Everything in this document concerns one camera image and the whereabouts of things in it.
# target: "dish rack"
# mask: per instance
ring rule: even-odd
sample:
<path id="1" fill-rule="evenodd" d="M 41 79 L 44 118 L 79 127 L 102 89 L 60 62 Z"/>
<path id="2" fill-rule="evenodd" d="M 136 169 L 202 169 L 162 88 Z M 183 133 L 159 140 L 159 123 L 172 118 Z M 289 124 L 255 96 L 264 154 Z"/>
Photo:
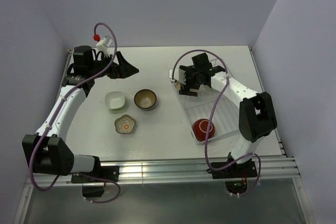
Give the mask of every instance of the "dish rack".
<path id="1" fill-rule="evenodd" d="M 217 66 L 217 62 L 219 61 L 214 59 L 210 60 L 210 62 L 213 66 Z M 204 144 L 204 141 L 198 141 L 196 139 L 192 125 L 198 119 L 209 119 L 212 107 L 219 92 L 208 86 L 201 86 L 200 89 L 197 90 L 197 97 L 189 97 L 186 95 L 179 95 L 179 83 L 172 83 L 172 86 L 186 116 L 191 134 L 196 144 Z M 215 135 L 212 138 L 209 138 L 209 141 L 222 140 L 229 136 L 239 134 L 238 120 L 238 108 L 223 94 L 217 104 L 212 119 L 212 122 L 215 125 Z"/>

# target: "white table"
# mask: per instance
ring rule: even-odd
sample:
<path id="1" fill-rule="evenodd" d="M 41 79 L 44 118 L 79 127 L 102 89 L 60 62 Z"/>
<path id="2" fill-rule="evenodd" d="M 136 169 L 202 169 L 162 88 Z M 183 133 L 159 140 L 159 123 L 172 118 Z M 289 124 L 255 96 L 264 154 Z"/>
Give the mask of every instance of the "white table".
<path id="1" fill-rule="evenodd" d="M 244 85 L 261 92 L 253 60 L 247 46 L 198 47 L 222 57 L 233 76 Z M 196 145 L 183 111 L 169 81 L 169 69 L 177 58 L 196 47 L 118 48 L 125 59 L 140 70 L 124 80 L 107 77 L 96 79 L 89 96 L 79 108 L 67 135 L 67 145 L 75 154 L 99 156 L 103 161 L 144 161 L 160 159 L 203 158 L 204 146 Z M 191 56 L 181 64 L 191 63 Z M 141 89 L 153 90 L 158 98 L 156 108 L 142 111 L 133 102 Z M 125 109 L 110 111 L 104 98 L 108 92 L 122 91 Z M 124 114 L 136 120 L 133 133 L 121 135 L 114 121 Z M 208 145 L 210 157 L 226 157 L 235 146 L 238 135 Z M 281 155 L 272 132 L 258 146 L 260 156 Z"/>

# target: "scalloped bowl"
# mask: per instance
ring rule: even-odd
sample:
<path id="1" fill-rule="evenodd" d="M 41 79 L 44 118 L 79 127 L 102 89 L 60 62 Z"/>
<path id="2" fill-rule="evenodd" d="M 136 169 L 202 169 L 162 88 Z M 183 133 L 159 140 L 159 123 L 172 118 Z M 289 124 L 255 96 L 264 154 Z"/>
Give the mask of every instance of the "scalloped bowl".
<path id="1" fill-rule="evenodd" d="M 123 115 L 114 122 L 115 131 L 119 134 L 129 134 L 133 131 L 135 126 L 135 119 L 129 115 Z"/>

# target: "wall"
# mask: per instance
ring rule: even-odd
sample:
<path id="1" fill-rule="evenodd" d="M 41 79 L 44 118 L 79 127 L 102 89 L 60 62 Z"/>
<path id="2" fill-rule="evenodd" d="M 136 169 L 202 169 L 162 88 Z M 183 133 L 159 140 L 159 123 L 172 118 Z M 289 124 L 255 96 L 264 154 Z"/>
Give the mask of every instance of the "wall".
<path id="1" fill-rule="evenodd" d="M 255 45 L 318 223 L 336 219 L 336 0 L 277 0 Z"/>
<path id="2" fill-rule="evenodd" d="M 120 46 L 253 45 L 276 0 L 39 0 L 67 46 L 94 45 L 92 25 Z"/>
<path id="3" fill-rule="evenodd" d="M 12 223 L 28 170 L 22 138 L 50 111 L 66 50 L 36 0 L 0 6 L 0 223 Z"/>

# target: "gray floor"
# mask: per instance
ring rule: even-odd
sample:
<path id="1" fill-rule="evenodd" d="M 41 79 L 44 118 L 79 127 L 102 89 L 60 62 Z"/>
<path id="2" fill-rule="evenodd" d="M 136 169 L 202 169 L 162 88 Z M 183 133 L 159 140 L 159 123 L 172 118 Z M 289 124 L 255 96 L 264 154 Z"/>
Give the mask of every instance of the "gray floor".
<path id="1" fill-rule="evenodd" d="M 106 197 L 115 192 L 115 188 Z M 304 223 L 291 179 L 262 180 L 240 199 L 224 192 L 224 182 L 122 185 L 107 204 L 82 200 L 80 187 L 33 192 L 25 223 Z"/>

